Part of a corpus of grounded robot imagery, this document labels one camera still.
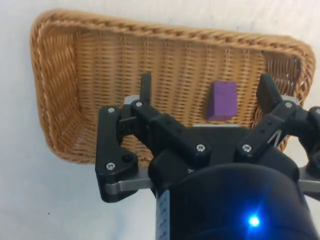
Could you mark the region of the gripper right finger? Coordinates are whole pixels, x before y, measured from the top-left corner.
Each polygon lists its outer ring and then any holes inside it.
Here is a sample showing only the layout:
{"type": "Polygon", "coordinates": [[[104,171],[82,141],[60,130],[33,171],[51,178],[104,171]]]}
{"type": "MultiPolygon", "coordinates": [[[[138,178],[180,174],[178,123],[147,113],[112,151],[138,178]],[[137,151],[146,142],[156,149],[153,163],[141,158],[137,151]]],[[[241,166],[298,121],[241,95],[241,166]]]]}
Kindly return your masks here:
{"type": "Polygon", "coordinates": [[[263,117],[237,145],[238,161],[255,163],[267,149],[277,148],[286,136],[294,136],[307,154],[307,170],[319,175],[320,108],[305,110],[295,97],[281,96],[267,74],[260,77],[256,98],[263,117]]]}

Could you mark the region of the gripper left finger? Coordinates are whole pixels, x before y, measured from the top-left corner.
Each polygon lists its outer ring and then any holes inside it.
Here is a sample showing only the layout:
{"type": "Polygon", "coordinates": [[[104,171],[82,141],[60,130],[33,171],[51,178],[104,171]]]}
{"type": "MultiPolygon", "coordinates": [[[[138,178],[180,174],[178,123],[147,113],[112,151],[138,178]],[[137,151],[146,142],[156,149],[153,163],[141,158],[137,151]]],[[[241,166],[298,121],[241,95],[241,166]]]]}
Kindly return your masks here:
{"type": "Polygon", "coordinates": [[[171,182],[209,165],[212,149],[199,134],[151,105],[152,75],[141,77],[137,100],[123,107],[103,106],[98,113],[95,173],[101,199],[119,202],[141,189],[157,196],[171,182]],[[122,146],[134,136],[152,153],[139,167],[138,155],[122,146]]]}

